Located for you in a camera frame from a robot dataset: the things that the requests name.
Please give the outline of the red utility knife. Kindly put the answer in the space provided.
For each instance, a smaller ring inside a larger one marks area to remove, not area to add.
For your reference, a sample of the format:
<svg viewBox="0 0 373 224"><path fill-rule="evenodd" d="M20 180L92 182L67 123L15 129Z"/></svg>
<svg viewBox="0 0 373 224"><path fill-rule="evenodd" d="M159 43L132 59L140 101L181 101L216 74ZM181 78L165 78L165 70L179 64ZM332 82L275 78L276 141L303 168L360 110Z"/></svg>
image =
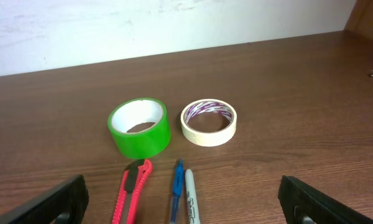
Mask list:
<svg viewBox="0 0 373 224"><path fill-rule="evenodd" d="M130 163L123 172L112 224L134 224L142 189L153 171L148 159Z"/></svg>

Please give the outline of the black and white marker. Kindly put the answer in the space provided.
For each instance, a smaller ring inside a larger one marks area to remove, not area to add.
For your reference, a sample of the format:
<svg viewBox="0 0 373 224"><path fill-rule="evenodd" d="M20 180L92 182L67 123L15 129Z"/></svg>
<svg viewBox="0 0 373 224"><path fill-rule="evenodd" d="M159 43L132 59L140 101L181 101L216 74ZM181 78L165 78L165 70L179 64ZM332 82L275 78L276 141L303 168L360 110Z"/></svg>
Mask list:
<svg viewBox="0 0 373 224"><path fill-rule="evenodd" d="M185 172L185 185L189 224L200 224L201 221L196 196L195 180L192 170L190 169L187 169Z"/></svg>

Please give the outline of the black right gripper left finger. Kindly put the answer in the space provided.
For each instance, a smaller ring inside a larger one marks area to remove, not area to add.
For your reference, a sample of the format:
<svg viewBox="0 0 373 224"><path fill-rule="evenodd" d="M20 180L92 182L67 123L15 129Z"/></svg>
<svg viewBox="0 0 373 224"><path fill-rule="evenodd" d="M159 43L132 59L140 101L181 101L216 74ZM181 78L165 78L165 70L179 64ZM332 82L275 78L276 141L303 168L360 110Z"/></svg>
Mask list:
<svg viewBox="0 0 373 224"><path fill-rule="evenodd" d="M0 216L0 224L82 223L89 202L82 175L76 175Z"/></svg>

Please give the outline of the blue pen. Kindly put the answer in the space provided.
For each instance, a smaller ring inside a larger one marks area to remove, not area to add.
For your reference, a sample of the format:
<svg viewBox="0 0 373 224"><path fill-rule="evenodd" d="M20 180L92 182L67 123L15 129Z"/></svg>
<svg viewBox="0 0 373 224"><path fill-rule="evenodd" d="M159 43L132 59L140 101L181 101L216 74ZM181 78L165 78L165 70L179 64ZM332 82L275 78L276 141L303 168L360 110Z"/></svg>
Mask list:
<svg viewBox="0 0 373 224"><path fill-rule="evenodd" d="M183 160L180 159L177 162L177 166L175 168L175 175L173 179L172 203L171 203L169 224L176 224L177 222L177 212L178 212L178 207L179 207L179 201L182 196L183 181L184 181L184 167L183 167Z"/></svg>

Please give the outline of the green tape roll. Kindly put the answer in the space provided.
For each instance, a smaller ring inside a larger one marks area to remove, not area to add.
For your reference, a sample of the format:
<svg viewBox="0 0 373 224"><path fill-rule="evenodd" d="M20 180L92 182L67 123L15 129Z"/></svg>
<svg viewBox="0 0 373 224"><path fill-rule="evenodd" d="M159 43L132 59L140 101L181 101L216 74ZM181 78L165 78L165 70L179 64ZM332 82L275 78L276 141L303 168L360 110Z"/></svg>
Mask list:
<svg viewBox="0 0 373 224"><path fill-rule="evenodd" d="M108 128L119 152L131 159L155 156L171 140L167 109L155 98L136 98L119 105L109 115Z"/></svg>

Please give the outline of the cream masking tape roll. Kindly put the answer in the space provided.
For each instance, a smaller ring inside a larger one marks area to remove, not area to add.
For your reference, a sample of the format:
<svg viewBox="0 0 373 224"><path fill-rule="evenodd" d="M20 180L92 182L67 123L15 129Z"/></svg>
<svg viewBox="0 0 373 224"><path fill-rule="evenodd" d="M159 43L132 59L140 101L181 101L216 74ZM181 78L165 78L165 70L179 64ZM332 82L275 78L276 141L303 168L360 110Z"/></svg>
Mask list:
<svg viewBox="0 0 373 224"><path fill-rule="evenodd" d="M216 113L225 117L229 124L222 130L212 133L197 131L188 125L189 120L202 113ZM187 140L198 146L214 147L228 142L235 134L237 127L237 113L225 101L217 99L201 99L191 102L180 115L182 133Z"/></svg>

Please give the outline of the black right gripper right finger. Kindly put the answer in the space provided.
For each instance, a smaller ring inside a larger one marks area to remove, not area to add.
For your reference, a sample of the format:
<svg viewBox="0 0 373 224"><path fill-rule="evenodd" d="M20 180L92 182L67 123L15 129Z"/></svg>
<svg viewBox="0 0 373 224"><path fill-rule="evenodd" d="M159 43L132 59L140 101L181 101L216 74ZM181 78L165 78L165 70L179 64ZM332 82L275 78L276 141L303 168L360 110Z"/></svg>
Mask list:
<svg viewBox="0 0 373 224"><path fill-rule="evenodd" d="M288 224L373 224L373 219L294 176L282 177L278 199Z"/></svg>

